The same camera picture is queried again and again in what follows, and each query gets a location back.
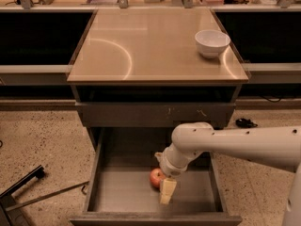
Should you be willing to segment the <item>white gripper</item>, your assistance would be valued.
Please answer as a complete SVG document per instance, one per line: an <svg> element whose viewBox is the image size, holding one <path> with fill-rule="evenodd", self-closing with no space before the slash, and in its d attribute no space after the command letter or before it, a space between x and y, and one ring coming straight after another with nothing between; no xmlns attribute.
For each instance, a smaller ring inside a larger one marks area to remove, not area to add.
<svg viewBox="0 0 301 226"><path fill-rule="evenodd" d="M201 155L200 151L182 152L173 143L166 147L161 153L156 152L155 158L159 167L166 177L179 177L187 171L188 165ZM159 203L169 204L176 189L177 181L166 178L160 183Z"/></svg>

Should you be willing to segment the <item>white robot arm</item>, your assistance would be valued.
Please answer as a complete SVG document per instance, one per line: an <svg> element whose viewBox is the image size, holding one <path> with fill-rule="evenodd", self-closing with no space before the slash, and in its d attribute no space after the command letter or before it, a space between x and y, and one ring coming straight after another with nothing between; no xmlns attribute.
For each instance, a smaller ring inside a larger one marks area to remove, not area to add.
<svg viewBox="0 0 301 226"><path fill-rule="evenodd" d="M221 153L295 173L282 226L301 226L301 128L298 126L215 130L207 122L183 123L171 144L155 157L168 178L187 170L204 152Z"/></svg>

